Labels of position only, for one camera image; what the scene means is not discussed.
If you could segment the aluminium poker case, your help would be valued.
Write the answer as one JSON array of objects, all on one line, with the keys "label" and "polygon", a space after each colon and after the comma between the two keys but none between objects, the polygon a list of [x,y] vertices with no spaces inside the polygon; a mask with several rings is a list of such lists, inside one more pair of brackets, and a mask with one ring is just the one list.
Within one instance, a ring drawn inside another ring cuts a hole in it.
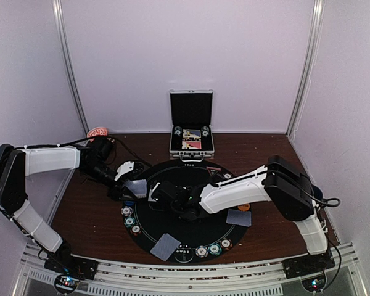
[{"label": "aluminium poker case", "polygon": [[[212,158],[215,154],[215,146],[211,130],[212,122],[212,103],[213,91],[210,90],[182,90],[170,91],[171,107],[171,138],[169,153],[171,157],[178,157],[181,160],[201,161],[204,158]],[[200,130],[203,126],[210,128],[210,134],[200,139],[184,139],[183,135],[175,136],[173,130],[175,126],[182,129]],[[182,149],[183,141],[200,141],[200,150]]]}]

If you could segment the blue card front seat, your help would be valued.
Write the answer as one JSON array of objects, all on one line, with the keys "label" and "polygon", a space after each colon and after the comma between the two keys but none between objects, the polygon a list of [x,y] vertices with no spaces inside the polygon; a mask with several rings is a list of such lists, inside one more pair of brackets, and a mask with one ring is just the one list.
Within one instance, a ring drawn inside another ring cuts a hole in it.
[{"label": "blue card front seat", "polygon": [[162,261],[167,261],[181,242],[168,233],[164,233],[150,250],[150,253]]}]

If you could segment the blue card box in case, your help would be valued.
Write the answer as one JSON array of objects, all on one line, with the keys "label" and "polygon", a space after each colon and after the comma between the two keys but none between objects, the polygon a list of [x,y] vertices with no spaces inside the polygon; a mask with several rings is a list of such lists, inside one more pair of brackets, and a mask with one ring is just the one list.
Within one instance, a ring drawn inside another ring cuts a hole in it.
[{"label": "blue card box in case", "polygon": [[183,129],[183,138],[184,139],[200,139],[201,131],[199,129]]}]

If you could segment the round black poker mat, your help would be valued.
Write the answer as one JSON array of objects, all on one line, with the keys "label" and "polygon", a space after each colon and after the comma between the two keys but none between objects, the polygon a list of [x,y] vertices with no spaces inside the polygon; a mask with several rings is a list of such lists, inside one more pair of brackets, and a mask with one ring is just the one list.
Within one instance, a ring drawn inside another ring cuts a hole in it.
[{"label": "round black poker mat", "polygon": [[[221,168],[220,177],[211,178],[206,169],[207,166]],[[177,186],[193,188],[198,185],[204,185],[207,181],[216,183],[225,181],[227,180],[223,178],[225,173],[230,173],[233,178],[233,174],[229,170],[212,162],[171,160],[147,169],[139,175],[139,179],[147,181],[148,189],[157,182],[162,183],[164,181],[171,182]],[[148,199],[142,199],[131,207],[133,208],[131,217],[135,219],[135,225],[141,227],[142,232],[138,236],[134,236],[130,233],[131,228],[125,228],[137,246],[151,254],[150,250],[156,242],[164,233],[168,233],[179,240],[181,244],[189,245],[192,248],[194,257],[190,263],[186,264],[201,263],[218,257],[208,254],[206,258],[199,258],[195,254],[196,247],[203,245],[208,248],[210,244],[220,244],[220,241],[224,238],[231,239],[232,247],[234,247],[248,229],[248,227],[227,224],[226,217],[229,209],[206,218],[184,221],[166,212],[157,202],[149,201]],[[227,251],[229,250],[222,249],[220,255],[225,254]],[[174,253],[167,262],[179,263],[175,260]]]}]

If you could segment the orange chips front seat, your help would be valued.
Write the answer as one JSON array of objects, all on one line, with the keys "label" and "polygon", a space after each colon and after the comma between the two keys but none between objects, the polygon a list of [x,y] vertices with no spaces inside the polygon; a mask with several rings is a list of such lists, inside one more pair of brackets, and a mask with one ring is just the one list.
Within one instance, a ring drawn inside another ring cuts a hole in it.
[{"label": "orange chips front seat", "polygon": [[231,239],[224,238],[220,241],[220,246],[223,250],[230,250],[232,248]]}]

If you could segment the green chips seat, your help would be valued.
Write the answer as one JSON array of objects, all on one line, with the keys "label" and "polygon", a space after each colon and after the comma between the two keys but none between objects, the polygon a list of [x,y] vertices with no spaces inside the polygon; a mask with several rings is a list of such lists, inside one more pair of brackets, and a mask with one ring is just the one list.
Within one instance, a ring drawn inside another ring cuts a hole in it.
[{"label": "green chips seat", "polygon": [[131,228],[133,225],[135,225],[135,219],[131,216],[126,217],[124,219],[124,225],[126,228]]},{"label": "green chips seat", "polygon": [[210,244],[208,246],[208,252],[210,255],[218,256],[222,252],[220,244]]}]

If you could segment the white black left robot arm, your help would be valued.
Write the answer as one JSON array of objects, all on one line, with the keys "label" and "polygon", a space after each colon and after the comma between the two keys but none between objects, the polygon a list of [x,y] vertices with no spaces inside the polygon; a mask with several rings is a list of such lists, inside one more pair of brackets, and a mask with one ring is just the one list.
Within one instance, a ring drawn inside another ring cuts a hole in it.
[{"label": "white black left robot arm", "polygon": [[53,265],[64,274],[76,269],[68,242],[47,222],[47,211],[35,207],[39,193],[51,193],[59,178],[78,170],[103,184],[113,200],[135,200],[146,194],[142,181],[136,181],[148,162],[133,151],[133,160],[113,169],[107,159],[119,140],[94,136],[63,144],[15,147],[0,145],[0,211],[26,236],[52,256]]}]

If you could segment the chip stack in case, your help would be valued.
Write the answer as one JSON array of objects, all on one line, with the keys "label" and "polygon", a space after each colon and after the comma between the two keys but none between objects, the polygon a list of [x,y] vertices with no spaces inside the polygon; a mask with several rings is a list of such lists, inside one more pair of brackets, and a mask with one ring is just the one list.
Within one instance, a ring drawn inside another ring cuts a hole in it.
[{"label": "chip stack in case", "polygon": [[201,129],[201,134],[203,137],[207,137],[210,134],[210,128],[207,126],[203,126]]},{"label": "chip stack in case", "polygon": [[173,130],[175,136],[181,136],[183,134],[183,129],[180,126],[175,126]]}]

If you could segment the orange big blind button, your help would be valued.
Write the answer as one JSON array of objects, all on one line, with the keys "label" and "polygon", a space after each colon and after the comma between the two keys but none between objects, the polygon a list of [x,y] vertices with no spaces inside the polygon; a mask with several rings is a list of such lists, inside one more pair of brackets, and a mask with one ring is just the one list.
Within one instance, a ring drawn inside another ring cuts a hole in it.
[{"label": "orange big blind button", "polygon": [[250,205],[249,204],[243,204],[243,205],[239,205],[238,206],[238,209],[242,212],[246,212],[246,211],[249,211],[250,210]]}]

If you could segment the red white patterned bowl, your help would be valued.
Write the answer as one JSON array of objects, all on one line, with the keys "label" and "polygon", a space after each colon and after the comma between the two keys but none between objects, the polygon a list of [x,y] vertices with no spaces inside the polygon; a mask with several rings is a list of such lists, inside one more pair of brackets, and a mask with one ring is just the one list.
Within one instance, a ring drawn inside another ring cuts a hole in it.
[{"label": "red white patterned bowl", "polygon": [[93,128],[91,130],[88,131],[87,133],[87,137],[90,138],[90,137],[93,137],[93,136],[107,136],[109,133],[108,129],[105,128],[105,127],[97,127],[97,128]]}]

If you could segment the blue card seat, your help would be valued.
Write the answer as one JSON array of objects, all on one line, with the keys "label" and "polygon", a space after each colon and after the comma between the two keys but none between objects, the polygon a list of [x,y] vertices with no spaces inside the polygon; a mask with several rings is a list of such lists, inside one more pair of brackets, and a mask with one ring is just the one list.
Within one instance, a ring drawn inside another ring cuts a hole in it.
[{"label": "blue card seat", "polygon": [[229,209],[226,222],[227,224],[249,227],[252,225],[252,212]]},{"label": "blue card seat", "polygon": [[162,261],[167,261],[181,242],[168,233],[164,233],[150,250],[150,253]]}]

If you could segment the left chip stack in case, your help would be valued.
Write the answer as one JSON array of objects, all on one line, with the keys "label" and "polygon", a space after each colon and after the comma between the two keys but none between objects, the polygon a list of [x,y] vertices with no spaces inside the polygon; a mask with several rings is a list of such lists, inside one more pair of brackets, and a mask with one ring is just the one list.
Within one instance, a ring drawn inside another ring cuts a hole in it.
[{"label": "left chip stack in case", "polygon": [[175,126],[173,130],[175,136],[181,136],[183,134],[183,129],[180,126]]}]

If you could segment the clear round dealer button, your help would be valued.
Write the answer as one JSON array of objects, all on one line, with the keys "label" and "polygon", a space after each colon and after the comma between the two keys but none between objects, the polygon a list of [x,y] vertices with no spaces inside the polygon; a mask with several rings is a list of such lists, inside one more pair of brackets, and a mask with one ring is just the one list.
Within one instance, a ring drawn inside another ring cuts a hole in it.
[{"label": "clear round dealer button", "polygon": [[186,264],[190,263],[194,257],[194,252],[189,245],[181,244],[174,252],[174,258],[177,262]]}]

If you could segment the red black triangle marker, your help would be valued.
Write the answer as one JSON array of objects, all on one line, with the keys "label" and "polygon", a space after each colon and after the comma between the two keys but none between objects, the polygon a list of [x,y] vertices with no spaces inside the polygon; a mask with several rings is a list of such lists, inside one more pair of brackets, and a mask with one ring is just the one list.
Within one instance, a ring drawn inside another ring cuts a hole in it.
[{"label": "red black triangle marker", "polygon": [[219,178],[221,173],[221,168],[215,166],[207,166],[206,167],[209,175],[211,178]]}]

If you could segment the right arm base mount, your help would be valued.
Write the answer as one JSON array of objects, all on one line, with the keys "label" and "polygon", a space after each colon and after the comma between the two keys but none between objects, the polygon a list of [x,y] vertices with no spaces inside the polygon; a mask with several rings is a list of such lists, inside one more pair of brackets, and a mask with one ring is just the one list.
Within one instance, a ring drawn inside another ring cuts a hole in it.
[{"label": "right arm base mount", "polygon": [[326,269],[335,267],[330,248],[318,255],[303,255],[300,257],[288,258],[282,261],[283,270],[287,279],[307,276],[320,273]]}]

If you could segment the blue white chips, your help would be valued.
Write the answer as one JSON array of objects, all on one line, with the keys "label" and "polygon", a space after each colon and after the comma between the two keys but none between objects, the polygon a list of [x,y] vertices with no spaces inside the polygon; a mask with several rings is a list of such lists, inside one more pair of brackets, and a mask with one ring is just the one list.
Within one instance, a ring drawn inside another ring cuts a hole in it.
[{"label": "blue white chips", "polygon": [[133,208],[132,207],[129,207],[129,206],[124,206],[122,209],[121,209],[121,214],[123,217],[129,217],[133,214]]},{"label": "blue white chips", "polygon": [[209,254],[208,252],[208,249],[201,245],[201,246],[198,246],[195,248],[195,254],[199,257],[199,258],[206,258]]}]

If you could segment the right chip stack in case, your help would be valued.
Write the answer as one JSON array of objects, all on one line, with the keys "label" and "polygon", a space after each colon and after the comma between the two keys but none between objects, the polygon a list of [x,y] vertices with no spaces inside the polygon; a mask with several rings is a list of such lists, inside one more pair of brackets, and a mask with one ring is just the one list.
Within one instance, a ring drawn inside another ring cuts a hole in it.
[{"label": "right chip stack in case", "polygon": [[210,134],[210,128],[207,126],[203,126],[201,129],[201,134],[203,137],[207,137]]}]

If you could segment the dark blue mug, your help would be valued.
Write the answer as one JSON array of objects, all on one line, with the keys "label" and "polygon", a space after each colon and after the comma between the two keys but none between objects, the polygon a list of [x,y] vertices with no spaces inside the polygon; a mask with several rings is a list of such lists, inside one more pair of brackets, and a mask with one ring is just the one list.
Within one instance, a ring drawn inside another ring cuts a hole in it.
[{"label": "dark blue mug", "polygon": [[318,186],[312,185],[314,198],[318,201],[323,200],[323,192]]}]

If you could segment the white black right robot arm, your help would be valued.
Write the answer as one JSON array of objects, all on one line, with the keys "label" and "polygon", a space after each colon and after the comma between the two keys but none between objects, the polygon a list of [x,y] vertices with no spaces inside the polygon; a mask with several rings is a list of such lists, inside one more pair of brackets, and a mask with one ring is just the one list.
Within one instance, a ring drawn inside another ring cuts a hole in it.
[{"label": "white black right robot arm", "polygon": [[225,181],[207,181],[193,187],[157,182],[150,187],[149,198],[187,221],[243,204],[272,202],[298,228],[309,253],[303,265],[312,273],[327,263],[327,230],[319,212],[341,203],[337,197],[324,198],[306,174],[278,155],[250,173]]}]

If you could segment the green chips front seat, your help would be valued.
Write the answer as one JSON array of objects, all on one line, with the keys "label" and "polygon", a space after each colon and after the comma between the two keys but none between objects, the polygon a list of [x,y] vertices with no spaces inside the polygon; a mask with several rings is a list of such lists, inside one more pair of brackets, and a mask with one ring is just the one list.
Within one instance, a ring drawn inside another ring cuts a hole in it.
[{"label": "green chips front seat", "polygon": [[220,244],[210,244],[208,246],[208,252],[210,255],[218,256],[222,252]]}]

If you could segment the grey blue card deck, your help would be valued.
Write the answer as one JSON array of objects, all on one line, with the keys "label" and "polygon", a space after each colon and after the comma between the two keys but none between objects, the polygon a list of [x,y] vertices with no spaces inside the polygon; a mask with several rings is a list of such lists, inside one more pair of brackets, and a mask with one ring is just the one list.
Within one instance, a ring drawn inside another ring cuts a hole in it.
[{"label": "grey blue card deck", "polygon": [[127,181],[124,187],[127,187],[138,199],[146,198],[147,181],[145,179]]}]

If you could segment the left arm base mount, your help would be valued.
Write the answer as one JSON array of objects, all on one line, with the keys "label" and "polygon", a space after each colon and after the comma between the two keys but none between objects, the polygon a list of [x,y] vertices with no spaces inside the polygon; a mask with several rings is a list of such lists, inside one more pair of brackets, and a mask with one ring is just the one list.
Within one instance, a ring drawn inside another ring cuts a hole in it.
[{"label": "left arm base mount", "polygon": [[47,259],[45,259],[44,263],[45,269],[81,280],[93,280],[95,278],[98,262],[72,255],[71,246],[66,240],[61,241],[59,248],[55,252],[49,251],[40,242],[37,242],[37,244],[47,254]]}]

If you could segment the blue white chips front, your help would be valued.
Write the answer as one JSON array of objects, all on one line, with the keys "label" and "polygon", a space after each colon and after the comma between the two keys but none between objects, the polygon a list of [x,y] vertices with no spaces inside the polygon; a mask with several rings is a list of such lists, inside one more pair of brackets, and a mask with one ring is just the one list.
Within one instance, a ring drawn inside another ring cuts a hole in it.
[{"label": "blue white chips front", "polygon": [[199,258],[206,258],[209,254],[208,252],[208,249],[201,245],[201,246],[198,246],[195,248],[195,254],[199,257]]}]

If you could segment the aluminium front rail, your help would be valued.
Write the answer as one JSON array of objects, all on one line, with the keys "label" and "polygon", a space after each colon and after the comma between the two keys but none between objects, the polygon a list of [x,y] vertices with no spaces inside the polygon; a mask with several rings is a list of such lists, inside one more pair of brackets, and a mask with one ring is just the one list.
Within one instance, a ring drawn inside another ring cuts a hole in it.
[{"label": "aluminium front rail", "polygon": [[[326,275],[329,283],[337,266],[323,273],[289,278],[287,258],[220,265],[143,265],[99,260],[95,278],[79,283],[70,295],[370,295],[361,277],[360,264],[351,243],[338,246],[340,271],[323,293],[309,292],[311,277]],[[62,295],[54,280],[58,273],[44,269],[39,248],[27,244],[10,295]]]}]

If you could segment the red card box in case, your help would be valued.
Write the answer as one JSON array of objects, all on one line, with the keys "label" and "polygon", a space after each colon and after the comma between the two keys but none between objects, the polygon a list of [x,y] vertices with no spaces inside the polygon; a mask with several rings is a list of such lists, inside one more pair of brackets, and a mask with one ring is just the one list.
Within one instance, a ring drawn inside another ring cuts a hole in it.
[{"label": "red card box in case", "polygon": [[202,143],[200,141],[183,141],[182,142],[182,149],[185,150],[200,150],[202,148]]}]

